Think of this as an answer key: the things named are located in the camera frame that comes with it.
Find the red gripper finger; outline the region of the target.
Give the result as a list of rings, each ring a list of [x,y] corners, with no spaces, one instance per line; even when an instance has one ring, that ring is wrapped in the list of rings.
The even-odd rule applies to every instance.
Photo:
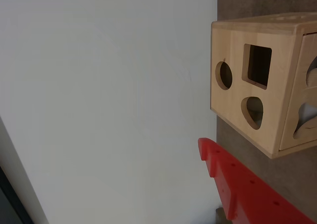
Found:
[[[313,223],[214,141],[200,138],[198,147],[215,180],[225,215],[234,224]]]

